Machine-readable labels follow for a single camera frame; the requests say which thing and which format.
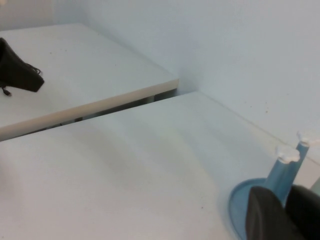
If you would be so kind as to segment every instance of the circular base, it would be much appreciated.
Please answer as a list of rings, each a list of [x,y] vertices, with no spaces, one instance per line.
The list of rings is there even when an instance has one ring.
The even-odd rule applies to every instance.
[[[246,240],[246,215],[250,189],[254,186],[263,186],[265,178],[254,178],[241,182],[231,192],[228,212],[233,230],[241,240]]]

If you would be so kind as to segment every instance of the white shelf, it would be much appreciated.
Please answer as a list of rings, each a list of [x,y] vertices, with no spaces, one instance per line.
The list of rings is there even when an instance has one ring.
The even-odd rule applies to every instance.
[[[81,24],[0,32],[25,62],[43,71],[33,93],[0,94],[0,140],[173,90],[176,77]]]
[[[200,93],[3,141],[0,233],[231,240],[229,193],[265,177],[278,144]],[[310,187],[319,174],[306,160],[297,182]]]

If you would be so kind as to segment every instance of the black object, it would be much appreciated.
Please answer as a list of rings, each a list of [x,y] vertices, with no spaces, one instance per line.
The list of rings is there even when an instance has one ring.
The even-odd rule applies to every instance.
[[[6,86],[37,92],[44,84],[41,71],[21,60],[7,41],[0,38],[0,88],[7,96],[11,93]]]
[[[293,186],[285,211],[307,240],[320,240],[320,196],[302,186]]]
[[[245,231],[247,240],[307,240],[276,195],[261,186],[250,190]]]

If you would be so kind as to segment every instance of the black high heel shoe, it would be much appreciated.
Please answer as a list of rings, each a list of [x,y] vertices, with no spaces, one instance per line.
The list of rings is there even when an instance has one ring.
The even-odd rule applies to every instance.
[[[22,61],[6,40],[0,38],[0,88],[7,96],[11,93],[6,86],[37,92],[45,83],[41,71]]]

